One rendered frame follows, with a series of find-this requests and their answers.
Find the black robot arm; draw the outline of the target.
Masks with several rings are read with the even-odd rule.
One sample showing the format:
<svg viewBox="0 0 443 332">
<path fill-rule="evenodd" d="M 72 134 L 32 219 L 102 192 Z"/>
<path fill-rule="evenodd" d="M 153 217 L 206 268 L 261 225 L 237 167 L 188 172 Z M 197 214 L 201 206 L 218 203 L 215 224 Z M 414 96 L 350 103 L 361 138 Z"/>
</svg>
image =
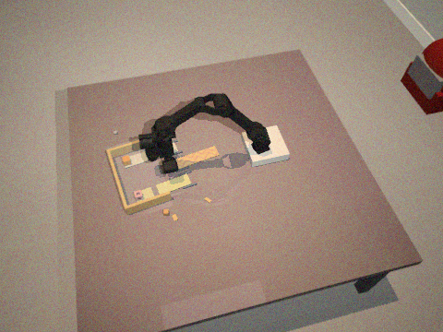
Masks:
<svg viewBox="0 0 443 332">
<path fill-rule="evenodd" d="M 213 101 L 214 107 L 206 105 Z M 155 121 L 151 128 L 151 134 L 138 135 L 140 149 L 145 149 L 146 156 L 151 162 L 162 158 L 160 148 L 169 148 L 172 138 L 176 138 L 175 129 L 198 113 L 219 115 L 223 118 L 229 117 L 235 123 L 245 129 L 248 139 L 253 141 L 252 148 L 257 154 L 268 151 L 270 139 L 267 128 L 259 122 L 252 122 L 232 105 L 230 99 L 224 94 L 209 94 L 205 97 L 196 97 L 184 108 L 170 116 L 163 116 Z"/>
</svg>

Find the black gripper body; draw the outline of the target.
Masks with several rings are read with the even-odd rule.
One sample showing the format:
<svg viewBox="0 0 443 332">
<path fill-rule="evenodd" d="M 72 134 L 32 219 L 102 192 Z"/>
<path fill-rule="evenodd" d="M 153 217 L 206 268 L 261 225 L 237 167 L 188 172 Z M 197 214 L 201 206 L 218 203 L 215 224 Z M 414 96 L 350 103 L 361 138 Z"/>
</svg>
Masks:
<svg viewBox="0 0 443 332">
<path fill-rule="evenodd" d="M 162 164 L 164 173 L 169 172 L 177 172 L 178 171 L 178 165 L 177 161 L 174 160 L 174 146 L 173 144 L 169 148 L 160 148 L 160 152 L 162 153 L 162 157 L 164 158 L 165 162 Z M 167 158 L 167 159 L 166 159 Z"/>
</svg>

